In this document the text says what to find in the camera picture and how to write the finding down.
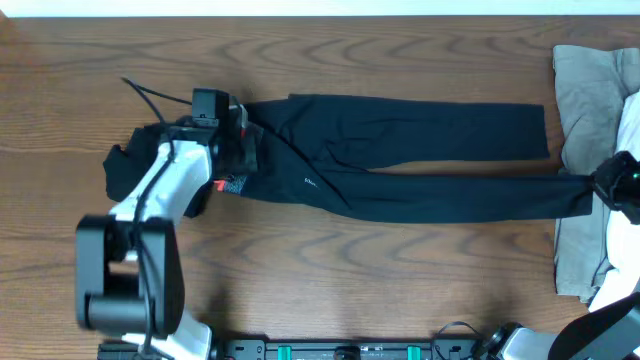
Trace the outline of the black leggings with grey waistband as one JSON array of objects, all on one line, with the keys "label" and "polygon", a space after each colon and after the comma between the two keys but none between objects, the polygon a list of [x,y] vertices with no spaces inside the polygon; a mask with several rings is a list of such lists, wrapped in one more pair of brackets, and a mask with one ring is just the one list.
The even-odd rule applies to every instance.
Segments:
[{"label": "black leggings with grey waistband", "polygon": [[249,104],[247,112],[262,130],[257,170],[217,181],[218,191],[393,223],[557,219],[592,211],[586,176],[391,172],[419,161],[544,159],[539,105],[293,94]]}]

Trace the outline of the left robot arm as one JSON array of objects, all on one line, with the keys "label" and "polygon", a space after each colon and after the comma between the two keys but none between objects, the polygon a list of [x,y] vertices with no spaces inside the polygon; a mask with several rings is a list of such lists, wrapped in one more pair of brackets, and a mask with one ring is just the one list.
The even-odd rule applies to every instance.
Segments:
[{"label": "left robot arm", "polygon": [[108,214],[76,228],[78,325],[119,337],[101,359],[221,359],[213,330],[185,309],[176,228],[215,179],[250,172],[248,114],[232,95],[196,88],[183,124],[158,123],[156,158]]}]

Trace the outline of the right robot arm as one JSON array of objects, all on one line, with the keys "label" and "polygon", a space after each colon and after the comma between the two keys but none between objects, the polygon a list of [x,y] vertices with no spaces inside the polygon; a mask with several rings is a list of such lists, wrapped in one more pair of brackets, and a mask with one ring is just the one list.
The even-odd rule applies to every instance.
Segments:
[{"label": "right robot arm", "polygon": [[[605,205],[639,223],[639,162],[631,153],[601,164],[592,185]],[[510,323],[486,347],[489,359],[623,359],[639,347],[639,292],[574,320],[557,336]]]}]

